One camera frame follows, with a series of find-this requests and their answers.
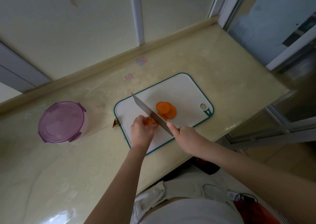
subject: white shirt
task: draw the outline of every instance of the white shirt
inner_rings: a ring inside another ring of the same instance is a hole
[[[207,199],[182,199],[148,215],[140,224],[244,224],[240,214],[227,204]]]

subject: pants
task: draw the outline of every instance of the pants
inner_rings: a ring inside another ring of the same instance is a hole
[[[224,203],[238,213],[226,191],[220,188],[215,179],[190,165],[188,169],[181,170],[174,179],[158,182],[155,186],[138,194],[135,198],[130,224],[138,224],[149,209],[174,197],[210,199]]]

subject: white cutting board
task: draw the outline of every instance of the white cutting board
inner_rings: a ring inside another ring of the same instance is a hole
[[[170,102],[176,108],[177,115],[173,119],[168,119],[168,122],[172,122],[178,128],[182,126],[197,126],[214,113],[211,102],[186,73],[178,73],[135,95],[156,113],[158,112],[156,110],[157,102]],[[202,109],[200,107],[201,104],[204,104],[206,108]],[[131,125],[139,115],[148,115],[136,105],[132,96],[116,103],[114,114],[121,124],[121,129],[129,147],[131,147]],[[159,126],[155,130],[155,135],[147,154],[173,139],[170,134]]]

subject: knife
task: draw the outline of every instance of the knife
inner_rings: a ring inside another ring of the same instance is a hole
[[[138,97],[136,97],[133,93],[132,96],[137,106],[139,106],[148,116],[155,120],[166,132],[168,132],[171,136],[173,136],[169,127],[167,126],[167,122],[162,119],[157,113],[151,110],[145,103],[143,103]]]

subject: hand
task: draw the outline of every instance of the hand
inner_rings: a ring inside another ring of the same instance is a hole
[[[180,147],[195,157],[201,157],[203,154],[203,146],[209,145],[210,141],[201,136],[193,127],[183,126],[180,131],[171,122],[167,123],[170,131],[176,138]]]
[[[147,122],[148,117],[139,115],[135,118],[133,125],[131,126],[131,147],[132,148],[141,148],[145,151],[148,150],[148,147],[154,137],[154,130],[157,125],[144,125]]]

